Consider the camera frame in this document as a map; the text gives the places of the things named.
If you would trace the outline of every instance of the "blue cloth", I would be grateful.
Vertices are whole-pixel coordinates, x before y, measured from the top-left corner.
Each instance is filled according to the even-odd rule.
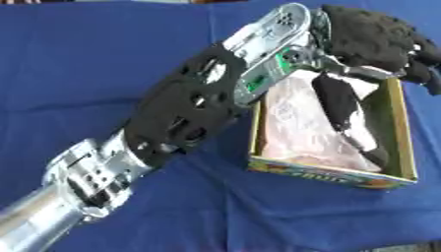
[[[173,67],[282,2],[0,6],[0,206],[35,189],[64,149],[108,136]],[[383,11],[441,43],[439,1],[304,2]],[[374,191],[245,171],[245,118],[54,251],[355,251],[440,239],[441,98],[405,86],[417,185]]]

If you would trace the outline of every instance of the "robotic hand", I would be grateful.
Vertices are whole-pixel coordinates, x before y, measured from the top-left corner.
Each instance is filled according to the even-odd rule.
[[[108,216],[139,177],[216,134],[295,70],[400,77],[437,95],[440,62],[433,43],[398,19],[280,6],[165,77],[108,141],[84,140],[51,161],[42,187],[0,216],[0,251],[41,251],[76,224]]]

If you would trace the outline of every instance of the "yellow box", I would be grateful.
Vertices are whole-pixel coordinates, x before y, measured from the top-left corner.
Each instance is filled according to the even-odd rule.
[[[294,163],[261,157],[264,146],[264,105],[257,103],[254,110],[253,127],[249,145],[249,169],[272,172],[295,177],[311,178],[349,184],[364,188],[393,188],[417,182],[410,140],[410,127],[403,90],[398,79],[385,81],[378,91],[363,101],[375,115],[374,129],[379,133],[389,162],[383,173],[373,173],[314,163]]]

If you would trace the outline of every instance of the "silver cylinder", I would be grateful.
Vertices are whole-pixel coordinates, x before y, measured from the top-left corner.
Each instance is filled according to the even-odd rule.
[[[55,185],[44,186],[0,213],[0,251],[44,251],[83,217]]]

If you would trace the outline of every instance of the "screw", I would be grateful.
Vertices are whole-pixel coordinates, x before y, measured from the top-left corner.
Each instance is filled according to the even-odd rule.
[[[143,142],[138,146],[138,150],[141,151],[143,149],[145,149],[149,144],[147,142]]]

